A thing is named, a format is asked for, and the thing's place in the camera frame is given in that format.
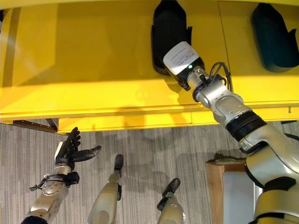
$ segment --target gray carpet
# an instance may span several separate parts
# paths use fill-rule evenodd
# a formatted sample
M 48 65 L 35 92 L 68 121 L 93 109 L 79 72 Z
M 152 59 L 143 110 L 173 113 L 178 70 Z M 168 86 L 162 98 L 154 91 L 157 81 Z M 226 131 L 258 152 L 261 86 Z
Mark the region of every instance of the gray carpet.
M 299 122 L 274 125 L 299 135 Z M 112 172 L 116 154 L 125 157 L 118 224 L 157 223 L 156 204 L 174 177 L 182 182 L 176 195 L 186 213 L 185 223 L 209 224 L 205 162 L 223 156 L 244 157 L 236 141 L 221 126 L 82 133 L 81 137 L 81 149 L 101 145 L 102 151 L 93 160 L 76 164 L 80 183 L 71 186 L 55 224 L 86 223 L 93 201 Z M 0 125 L 1 224 L 18 224 L 23 220 L 40 194 L 28 188 L 39 183 L 43 174 L 52 172 L 57 144 L 65 138 Z

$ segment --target black cable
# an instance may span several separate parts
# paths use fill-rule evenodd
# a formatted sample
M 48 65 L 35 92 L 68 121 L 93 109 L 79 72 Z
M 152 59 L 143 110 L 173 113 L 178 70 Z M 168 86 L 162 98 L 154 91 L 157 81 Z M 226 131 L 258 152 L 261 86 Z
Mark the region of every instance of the black cable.
M 288 134 L 288 133 L 285 133 L 285 135 L 286 135 L 288 138 L 295 139 L 295 140 L 299 141 L 299 137 L 296 136 L 296 135 Z
M 232 85 L 231 76 L 230 76 L 231 74 L 228 71 L 228 68 L 227 68 L 227 66 L 225 65 L 224 62 L 217 62 L 212 66 L 211 71 L 210 71 L 210 75 L 209 75 L 209 81 L 210 81 L 209 85 L 211 85 L 216 80 L 218 72 L 220 71 L 221 67 L 223 67 L 225 75 L 226 75 L 226 79 L 222 77 L 221 80 L 224 80 L 225 85 L 227 85 L 227 87 L 228 87 L 228 90 L 233 92 L 233 85 Z

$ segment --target robot forearm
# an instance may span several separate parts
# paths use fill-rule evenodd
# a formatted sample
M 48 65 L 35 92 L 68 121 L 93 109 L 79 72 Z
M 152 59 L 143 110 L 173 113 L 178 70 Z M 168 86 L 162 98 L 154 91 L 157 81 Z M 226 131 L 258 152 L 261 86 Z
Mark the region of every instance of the robot forearm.
M 97 146 L 90 150 L 78 151 L 79 134 L 78 128 L 74 128 L 68 139 L 59 143 L 53 174 L 45 175 L 39 185 L 30 188 L 31 191 L 40 189 L 42 193 L 33 203 L 22 224 L 50 224 L 67 196 L 68 188 L 79 183 L 78 173 L 72 172 L 75 162 L 91 159 L 101 150 L 101 147 Z
M 232 93 L 215 65 L 208 75 L 196 51 L 186 42 L 174 46 L 163 58 L 166 70 L 193 99 L 209 108 L 239 142 L 242 152 L 251 154 L 245 169 L 256 185 L 264 189 L 258 199 L 253 223 L 299 223 L 299 149 L 277 128 L 268 125 L 242 98 Z

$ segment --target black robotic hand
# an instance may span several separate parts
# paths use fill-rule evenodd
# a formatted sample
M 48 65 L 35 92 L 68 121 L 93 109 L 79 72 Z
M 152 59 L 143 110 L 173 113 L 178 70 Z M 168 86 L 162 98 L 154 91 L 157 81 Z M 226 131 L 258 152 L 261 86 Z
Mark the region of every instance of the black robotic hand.
M 95 157 L 101 150 L 101 146 L 96 146 L 92 149 L 78 151 L 80 145 L 80 131 L 75 127 L 69 134 L 67 140 L 62 145 L 58 146 L 58 153 L 55 157 L 55 165 L 66 165 L 73 171 L 75 168 L 75 162 L 81 162 L 89 160 Z

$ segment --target yellow table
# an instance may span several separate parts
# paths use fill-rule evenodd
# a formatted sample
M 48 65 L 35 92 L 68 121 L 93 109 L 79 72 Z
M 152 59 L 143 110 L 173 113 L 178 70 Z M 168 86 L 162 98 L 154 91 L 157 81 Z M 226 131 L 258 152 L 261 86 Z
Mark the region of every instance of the yellow table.
M 10 9 L 0 34 L 1 122 L 59 118 L 59 133 L 214 124 L 192 93 L 152 68 L 150 26 L 159 1 L 99 1 Z M 209 70 L 230 67 L 235 93 L 265 120 L 299 119 L 299 67 L 260 63 L 256 3 L 189 0 L 192 46 Z M 288 29 L 299 7 L 274 5 Z

